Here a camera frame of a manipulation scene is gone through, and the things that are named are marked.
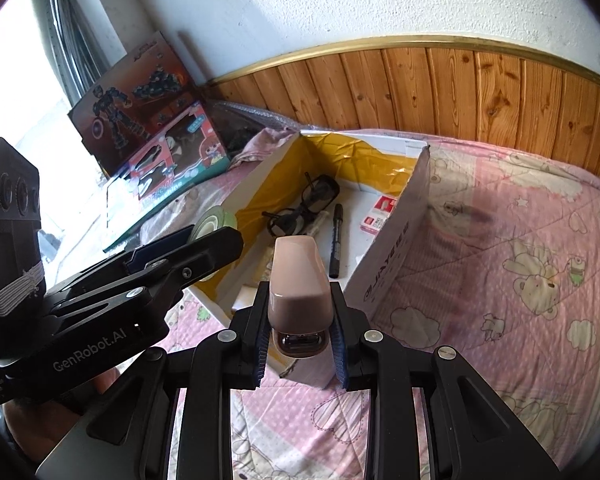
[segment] gold trim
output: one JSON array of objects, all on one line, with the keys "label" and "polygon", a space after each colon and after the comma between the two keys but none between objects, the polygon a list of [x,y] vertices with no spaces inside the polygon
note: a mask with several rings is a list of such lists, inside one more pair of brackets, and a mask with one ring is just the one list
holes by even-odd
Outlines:
[{"label": "gold trim", "polygon": [[363,38],[361,40],[339,41],[320,46],[312,46],[296,50],[289,54],[271,57],[258,63],[250,64],[238,70],[233,70],[227,74],[210,79],[206,84],[216,86],[220,83],[226,83],[239,77],[253,74],[267,68],[272,68],[294,61],[310,59],[312,57],[327,56],[329,54],[341,54],[343,52],[353,52],[357,50],[372,50],[378,48],[396,48],[396,47],[431,47],[431,48],[462,48],[465,50],[477,50],[482,52],[496,52],[498,54],[507,54],[508,56],[521,57],[531,61],[537,61],[555,66],[565,72],[570,72],[584,79],[600,85],[600,74],[593,72],[589,68],[583,67],[573,61],[563,59],[554,54],[542,52],[529,46],[506,43],[500,40],[487,40],[484,38],[470,38],[467,36],[442,36],[429,34],[414,34],[411,36],[381,36],[378,38]]}]

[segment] black marker pen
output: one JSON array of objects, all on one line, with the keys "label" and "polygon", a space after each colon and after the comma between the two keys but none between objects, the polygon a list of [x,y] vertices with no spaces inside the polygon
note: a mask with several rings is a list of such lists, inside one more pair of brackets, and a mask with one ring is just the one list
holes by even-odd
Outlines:
[{"label": "black marker pen", "polygon": [[342,237],[342,204],[336,204],[333,211],[333,240],[331,241],[331,259],[329,261],[329,277],[337,278],[340,274],[340,239]]}]

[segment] eyeglasses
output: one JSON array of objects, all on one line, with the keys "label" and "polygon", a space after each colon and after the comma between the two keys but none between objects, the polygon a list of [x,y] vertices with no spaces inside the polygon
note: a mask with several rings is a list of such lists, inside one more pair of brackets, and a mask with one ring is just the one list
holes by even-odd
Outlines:
[{"label": "eyeglasses", "polygon": [[304,188],[298,207],[277,213],[262,212],[269,219],[267,230],[274,238],[300,234],[340,193],[340,186],[329,175],[322,174],[315,180],[308,173],[304,176],[309,185]]}]

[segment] tape roll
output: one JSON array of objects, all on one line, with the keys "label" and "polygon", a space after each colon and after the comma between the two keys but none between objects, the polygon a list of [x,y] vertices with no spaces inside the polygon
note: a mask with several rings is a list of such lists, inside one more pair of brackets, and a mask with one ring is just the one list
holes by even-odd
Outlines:
[{"label": "tape roll", "polygon": [[[204,213],[200,220],[198,220],[195,229],[193,229],[193,232],[189,235],[188,241],[192,242],[193,240],[202,238],[213,231],[217,231],[221,227],[233,227],[234,229],[237,229],[238,222],[233,213],[225,211],[219,205],[215,205]],[[215,272],[200,281],[206,282],[206,280],[211,279],[214,274]]]}]

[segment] window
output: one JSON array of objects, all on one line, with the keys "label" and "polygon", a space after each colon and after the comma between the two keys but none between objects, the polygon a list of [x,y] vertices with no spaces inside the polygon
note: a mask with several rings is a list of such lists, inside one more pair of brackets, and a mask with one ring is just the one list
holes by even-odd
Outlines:
[{"label": "window", "polygon": [[[45,54],[32,0],[8,0],[0,10],[0,137],[40,172],[45,272],[64,231],[105,181],[67,117],[70,108]],[[46,274],[47,286],[53,285],[55,273]]]}]

